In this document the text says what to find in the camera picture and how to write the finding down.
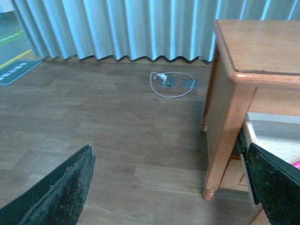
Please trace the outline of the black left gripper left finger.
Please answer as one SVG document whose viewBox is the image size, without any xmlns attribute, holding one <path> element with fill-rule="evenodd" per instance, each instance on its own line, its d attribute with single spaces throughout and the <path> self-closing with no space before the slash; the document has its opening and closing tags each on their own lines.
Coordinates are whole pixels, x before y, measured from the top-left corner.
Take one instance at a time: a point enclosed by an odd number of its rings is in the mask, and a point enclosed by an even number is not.
<svg viewBox="0 0 300 225">
<path fill-rule="evenodd" d="M 0 210 L 2 225 L 75 225 L 85 204 L 96 157 L 85 145 Z"/>
</svg>

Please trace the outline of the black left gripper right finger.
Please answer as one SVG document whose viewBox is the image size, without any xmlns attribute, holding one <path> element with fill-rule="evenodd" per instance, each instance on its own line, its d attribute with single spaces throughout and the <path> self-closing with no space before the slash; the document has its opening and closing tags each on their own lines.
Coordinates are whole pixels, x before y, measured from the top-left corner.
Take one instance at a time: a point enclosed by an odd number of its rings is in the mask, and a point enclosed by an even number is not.
<svg viewBox="0 0 300 225">
<path fill-rule="evenodd" d="M 261 203 L 272 225 L 300 223 L 300 170 L 251 143 L 247 172 L 255 204 Z"/>
</svg>

